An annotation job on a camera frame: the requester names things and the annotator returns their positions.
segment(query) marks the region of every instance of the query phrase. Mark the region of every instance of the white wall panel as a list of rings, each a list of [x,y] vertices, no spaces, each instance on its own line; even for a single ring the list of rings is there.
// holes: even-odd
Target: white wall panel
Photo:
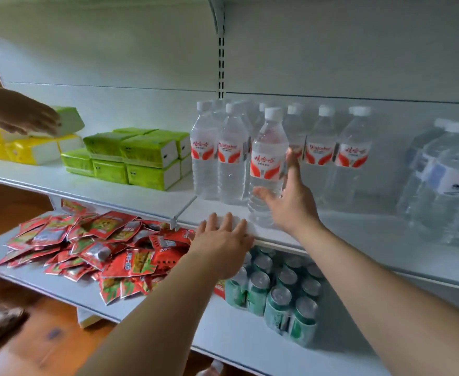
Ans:
[[[225,89],[459,102],[459,0],[229,3]]]
[[[77,107],[85,121],[82,136],[129,126],[189,131],[198,115],[196,102],[216,97],[215,92],[201,91],[18,83],[5,87],[46,104]]]
[[[336,108],[337,131],[350,122],[348,107],[369,105],[373,108],[372,133],[374,144],[369,159],[360,168],[362,172],[358,189],[370,194],[393,196],[399,190],[404,178],[404,152],[411,139],[431,127],[437,117],[459,121],[459,104],[402,102],[381,100],[353,100],[341,98],[283,97],[273,95],[243,95],[226,93],[232,100],[251,99],[256,102],[275,102],[286,106],[291,102],[301,102],[307,107],[306,122],[311,129],[318,118],[318,107],[327,104]]]
[[[206,0],[173,5],[0,6],[4,82],[211,91],[217,37]]]

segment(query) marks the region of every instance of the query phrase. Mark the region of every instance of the pile of snack packets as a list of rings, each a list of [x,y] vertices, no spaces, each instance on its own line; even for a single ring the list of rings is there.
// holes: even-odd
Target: pile of snack packets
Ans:
[[[188,251],[194,232],[116,211],[54,214],[20,224],[0,265],[44,262],[47,275],[71,281],[92,278],[108,304],[147,295]]]

